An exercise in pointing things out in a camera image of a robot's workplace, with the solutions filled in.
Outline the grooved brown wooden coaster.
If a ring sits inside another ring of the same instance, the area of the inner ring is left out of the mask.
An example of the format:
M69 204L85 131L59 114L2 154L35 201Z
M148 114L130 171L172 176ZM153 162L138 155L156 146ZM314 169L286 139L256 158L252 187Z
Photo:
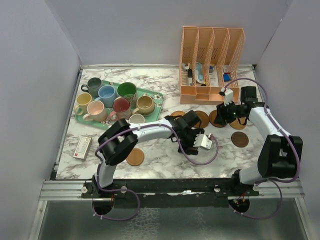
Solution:
M196 115L199 117L200 121L194 125L195 128L201 128L204 129L205 127L208 126L210 119L209 116L201 110L196 110L195 111Z

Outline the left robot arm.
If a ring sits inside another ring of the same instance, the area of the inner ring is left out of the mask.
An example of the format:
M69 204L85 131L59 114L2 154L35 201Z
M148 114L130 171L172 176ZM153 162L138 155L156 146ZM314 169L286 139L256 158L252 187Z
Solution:
M98 139L95 155L100 159L100 163L94 175L94 193L101 198L110 193L117 165L126 160L139 143L176 138L178 152L185 156L197 155L198 147L210 149L211 142L205 135L205 130L194 128L199 122L200 118L193 110L180 117L168 115L161 120L147 123L117 120Z

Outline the dark walnut coaster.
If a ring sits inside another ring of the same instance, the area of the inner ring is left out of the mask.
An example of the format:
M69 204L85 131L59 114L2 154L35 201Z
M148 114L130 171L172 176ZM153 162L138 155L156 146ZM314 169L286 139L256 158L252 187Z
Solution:
M187 155L197 155L198 154L198 148L197 147L188 147L187 148Z
M239 148L244 148L249 144L248 136L240 131L236 131L231 135L232 143Z

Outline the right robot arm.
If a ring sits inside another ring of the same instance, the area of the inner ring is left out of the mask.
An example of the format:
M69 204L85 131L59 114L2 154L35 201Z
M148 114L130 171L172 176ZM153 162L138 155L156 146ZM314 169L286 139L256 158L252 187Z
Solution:
M303 140L280 126L267 104L258 100L256 87L240 89L240 104L233 101L234 92L230 88L223 87L219 94L223 103L216 107L214 123L223 125L244 118L255 125L264 139L257 165L241 169L239 178L230 182L230 191L240 196L247 191L248 185L268 179L282 183L295 180L300 171Z

